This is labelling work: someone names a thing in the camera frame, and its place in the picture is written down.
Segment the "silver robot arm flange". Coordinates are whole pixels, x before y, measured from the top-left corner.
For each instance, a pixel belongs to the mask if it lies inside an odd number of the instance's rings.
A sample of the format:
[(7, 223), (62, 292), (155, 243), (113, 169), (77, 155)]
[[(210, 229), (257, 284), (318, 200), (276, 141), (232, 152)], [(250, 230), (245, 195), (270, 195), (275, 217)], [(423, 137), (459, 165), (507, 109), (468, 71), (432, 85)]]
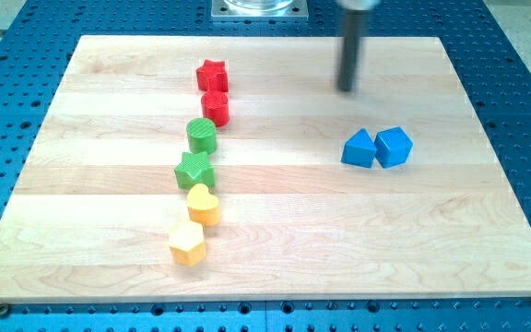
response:
[(346, 10), (368, 11), (378, 6), (382, 0), (336, 0), (336, 2)]

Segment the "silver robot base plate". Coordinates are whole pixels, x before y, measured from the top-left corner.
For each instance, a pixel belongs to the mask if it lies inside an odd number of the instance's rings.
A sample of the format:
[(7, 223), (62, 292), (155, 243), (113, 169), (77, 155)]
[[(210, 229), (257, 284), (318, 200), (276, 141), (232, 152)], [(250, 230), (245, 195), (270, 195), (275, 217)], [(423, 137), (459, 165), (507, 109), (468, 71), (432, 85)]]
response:
[(306, 0), (212, 0), (211, 17), (241, 18), (307, 18)]

